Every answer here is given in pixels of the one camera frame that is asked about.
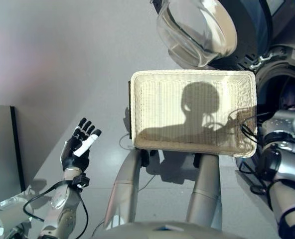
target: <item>machine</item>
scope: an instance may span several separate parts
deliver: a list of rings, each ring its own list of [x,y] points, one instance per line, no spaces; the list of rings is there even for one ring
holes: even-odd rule
[[[255,135],[246,127],[246,121],[241,125],[247,137],[262,144],[263,153],[255,170],[249,167],[261,183],[260,192],[266,195],[268,205],[274,212],[278,223],[279,235],[283,239],[295,239],[295,111],[277,111],[274,114],[263,114],[268,118],[262,123],[262,135]],[[85,170],[89,165],[89,148],[100,136],[91,122],[82,119],[72,137],[65,143],[61,162],[64,171],[63,180],[53,185],[44,193],[30,200],[23,200],[15,205],[23,206],[23,212],[29,217],[44,222],[40,239],[66,239],[76,223],[76,209],[81,202],[88,219],[86,206],[81,192],[89,185]],[[149,162],[146,150],[134,149],[124,160],[115,180],[105,220],[105,231],[100,239],[105,238],[206,238],[206,239],[236,239],[238,237],[209,228],[217,206],[219,192],[218,156],[196,154],[194,166],[199,168],[199,175],[190,198],[186,222],[134,222],[138,196],[139,171]],[[45,219],[32,213],[30,203],[55,190],[51,207]],[[17,218],[17,224],[22,223],[22,217]],[[3,228],[13,218],[0,217],[0,235]],[[19,235],[21,227],[13,230],[13,235]]]
[[[295,107],[295,0],[152,0],[183,69],[250,70],[258,113]]]

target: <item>gray floor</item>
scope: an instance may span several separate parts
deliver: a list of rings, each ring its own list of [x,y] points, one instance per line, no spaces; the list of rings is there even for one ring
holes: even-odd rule
[[[123,121],[127,81],[135,71],[178,68],[155,24],[149,0],[0,0],[0,105],[17,108],[26,181],[41,190],[61,179],[59,155],[80,118],[103,131],[86,171],[91,185],[83,198],[90,224],[84,238],[103,218],[114,178],[132,145],[123,137],[128,133]],[[221,161],[223,229],[249,239],[278,238],[273,222],[237,184],[231,159]],[[151,177],[143,169],[140,186]],[[193,181],[178,182],[156,176],[139,194],[137,220],[183,220]],[[46,208],[36,213],[44,216]],[[80,207],[71,238],[84,220]],[[30,238],[40,228],[33,221]]]

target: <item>white fingertip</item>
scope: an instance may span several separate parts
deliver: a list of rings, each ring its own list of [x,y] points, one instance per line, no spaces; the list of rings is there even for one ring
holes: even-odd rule
[[[90,135],[90,137],[83,141],[81,147],[74,151],[73,154],[77,157],[81,157],[81,155],[91,147],[97,138],[98,136],[95,134]]]

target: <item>gray wall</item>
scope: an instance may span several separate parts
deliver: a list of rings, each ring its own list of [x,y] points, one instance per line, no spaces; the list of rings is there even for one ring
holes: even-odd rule
[[[174,66],[155,17],[148,1],[0,0],[0,105],[17,108],[28,184],[104,82]]]
[[[0,106],[0,201],[20,193],[9,106]]]

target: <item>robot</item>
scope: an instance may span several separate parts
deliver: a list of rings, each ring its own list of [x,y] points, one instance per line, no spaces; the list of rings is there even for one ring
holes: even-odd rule
[[[260,189],[267,196],[268,205],[274,212],[279,236],[282,239],[295,239],[295,111],[280,110],[265,118],[269,119],[262,123],[260,138],[257,135],[250,135],[263,147],[255,171],[250,169],[250,172],[262,182]],[[12,207],[12,213],[15,212],[14,208],[18,210],[23,207],[23,211],[18,211],[17,215],[22,215],[24,212],[44,222],[39,239],[68,238],[74,229],[76,209],[80,203],[88,218],[81,192],[89,185],[89,178],[85,174],[89,165],[89,148],[101,134],[98,129],[92,133],[94,126],[89,127],[90,125],[91,122],[83,118],[63,147],[60,157],[64,172],[63,180],[44,193],[28,201],[18,201],[17,206]],[[135,222],[139,171],[141,167],[146,167],[148,162],[149,153],[141,149],[132,150],[124,160],[111,192],[104,219],[105,231],[98,238],[238,238],[209,228],[214,217],[219,191],[216,155],[195,155],[194,166],[199,168],[199,176],[190,198],[186,222]],[[56,193],[52,197],[46,218],[41,219],[33,215],[29,204],[52,190]],[[20,217],[16,220],[17,224],[12,226],[21,223]],[[0,235],[6,228],[9,229],[7,221],[11,220],[0,214]],[[16,228],[14,232],[19,233],[20,228]]]

